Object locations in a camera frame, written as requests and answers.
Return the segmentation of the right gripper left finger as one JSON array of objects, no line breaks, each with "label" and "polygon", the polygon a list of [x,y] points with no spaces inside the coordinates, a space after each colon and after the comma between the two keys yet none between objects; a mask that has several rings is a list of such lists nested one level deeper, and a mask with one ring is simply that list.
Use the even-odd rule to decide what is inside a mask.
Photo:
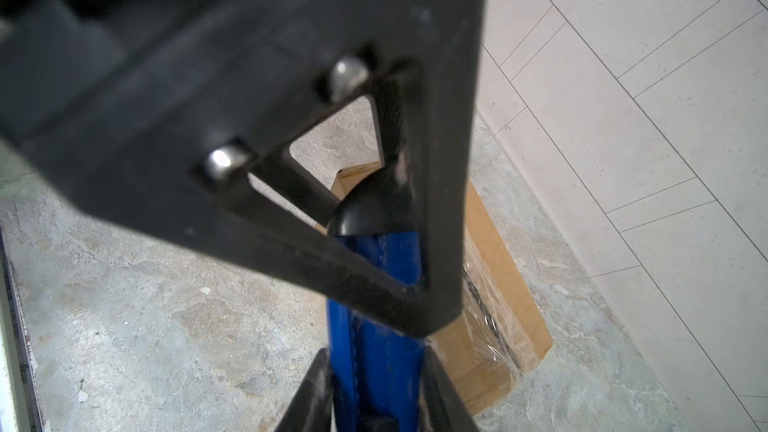
[{"label": "right gripper left finger", "polygon": [[[1,137],[100,219],[355,306],[407,306],[405,333],[452,322],[484,0],[1,0]],[[288,157],[343,107],[342,58],[386,86],[423,275],[400,290],[254,190],[316,221],[335,197]]]}]

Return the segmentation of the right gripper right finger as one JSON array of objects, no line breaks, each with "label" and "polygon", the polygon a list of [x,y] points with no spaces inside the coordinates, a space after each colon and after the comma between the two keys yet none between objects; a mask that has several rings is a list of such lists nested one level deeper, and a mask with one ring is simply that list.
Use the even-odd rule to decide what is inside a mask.
[{"label": "right gripper right finger", "polygon": [[384,368],[316,354],[278,431],[476,431],[437,354],[430,347],[383,355]]}]

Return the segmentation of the blue utility knife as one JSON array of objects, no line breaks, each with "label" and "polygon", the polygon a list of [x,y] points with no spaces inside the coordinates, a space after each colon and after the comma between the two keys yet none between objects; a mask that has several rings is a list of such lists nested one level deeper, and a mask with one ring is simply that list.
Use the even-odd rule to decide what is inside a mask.
[{"label": "blue utility knife", "polygon": [[[419,283],[422,259],[412,197],[394,164],[343,198],[328,234],[400,290]],[[355,306],[327,302],[333,413],[340,431],[417,431],[423,339],[405,333],[407,306],[386,295]]]}]

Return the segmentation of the brown cardboard express box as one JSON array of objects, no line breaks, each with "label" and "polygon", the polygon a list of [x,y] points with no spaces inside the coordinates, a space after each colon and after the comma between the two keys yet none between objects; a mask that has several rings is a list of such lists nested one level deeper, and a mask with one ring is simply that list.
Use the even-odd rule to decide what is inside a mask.
[{"label": "brown cardboard express box", "polygon": [[533,372],[552,338],[472,183],[464,231],[464,311],[428,339],[464,405],[477,415]]}]

